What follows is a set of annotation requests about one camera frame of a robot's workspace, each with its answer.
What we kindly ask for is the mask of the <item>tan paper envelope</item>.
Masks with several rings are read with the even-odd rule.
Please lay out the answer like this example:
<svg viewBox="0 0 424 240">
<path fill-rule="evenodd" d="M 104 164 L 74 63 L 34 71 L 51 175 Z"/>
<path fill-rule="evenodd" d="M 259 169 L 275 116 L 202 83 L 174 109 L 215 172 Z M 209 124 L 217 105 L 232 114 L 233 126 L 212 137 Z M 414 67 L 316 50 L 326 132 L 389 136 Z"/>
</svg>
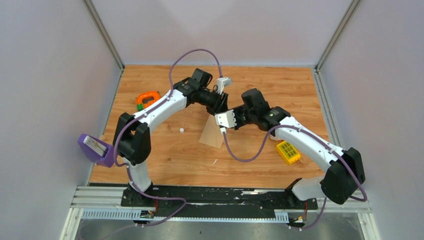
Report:
<svg viewBox="0 0 424 240">
<path fill-rule="evenodd" d="M 216 125 L 213 115 L 208 117 L 198 142 L 209 147 L 221 149 L 224 136 L 221 133 L 220 127 Z"/>
</svg>

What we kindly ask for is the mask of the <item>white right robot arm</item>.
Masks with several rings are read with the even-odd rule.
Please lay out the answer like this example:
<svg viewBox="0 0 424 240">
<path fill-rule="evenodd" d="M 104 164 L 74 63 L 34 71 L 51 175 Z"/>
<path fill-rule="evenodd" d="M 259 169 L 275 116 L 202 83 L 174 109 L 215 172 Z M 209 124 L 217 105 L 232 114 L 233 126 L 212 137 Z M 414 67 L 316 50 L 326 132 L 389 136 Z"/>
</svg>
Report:
<svg viewBox="0 0 424 240">
<path fill-rule="evenodd" d="M 256 88 L 241 95 L 243 104 L 231 109 L 230 119 L 237 130 L 245 125 L 255 125 L 267 136 L 287 141 L 313 160 L 324 175 L 301 178 L 289 185 L 286 204 L 298 209 L 306 200 L 328 198 L 342 205 L 349 198 L 366 202 L 363 188 L 366 180 L 361 153 L 354 147 L 344 149 L 328 142 L 304 127 L 288 111 L 279 106 L 270 107 Z"/>
</svg>

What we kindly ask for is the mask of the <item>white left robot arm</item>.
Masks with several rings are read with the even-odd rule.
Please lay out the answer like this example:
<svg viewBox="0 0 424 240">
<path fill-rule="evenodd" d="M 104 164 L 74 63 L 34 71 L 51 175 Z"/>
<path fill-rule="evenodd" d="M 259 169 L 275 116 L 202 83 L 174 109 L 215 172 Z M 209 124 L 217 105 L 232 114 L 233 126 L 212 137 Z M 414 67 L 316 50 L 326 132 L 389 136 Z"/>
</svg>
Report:
<svg viewBox="0 0 424 240">
<path fill-rule="evenodd" d="M 149 206 L 153 201 L 153 193 L 148 189 L 152 181 L 147 158 L 152 150 L 151 134 L 154 130 L 173 114 L 195 103 L 205 106 L 211 115 L 227 109 L 228 94 L 224 93 L 224 88 L 232 84 L 232 79 L 221 76 L 213 89 L 209 89 L 211 78 L 210 73 L 196 68 L 192 76 L 173 84 L 153 105 L 134 114 L 125 112 L 119 117 L 113 139 L 113 156 L 122 157 L 123 163 L 116 165 L 126 167 L 129 184 L 136 190 L 133 198 L 140 206 Z"/>
</svg>

